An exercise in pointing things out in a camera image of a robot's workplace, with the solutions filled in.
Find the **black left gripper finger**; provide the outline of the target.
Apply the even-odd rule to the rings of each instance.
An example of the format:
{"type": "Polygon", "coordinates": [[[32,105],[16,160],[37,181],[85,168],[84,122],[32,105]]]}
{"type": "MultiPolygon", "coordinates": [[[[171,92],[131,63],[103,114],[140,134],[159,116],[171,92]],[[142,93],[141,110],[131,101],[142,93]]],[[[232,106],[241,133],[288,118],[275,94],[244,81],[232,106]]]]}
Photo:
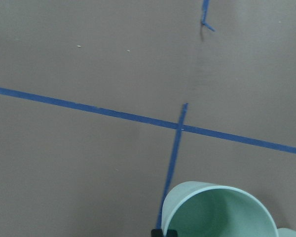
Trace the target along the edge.
{"type": "Polygon", "coordinates": [[[151,237],[177,237],[176,230],[167,230],[167,232],[164,233],[162,229],[152,229],[150,234],[151,237]]]}

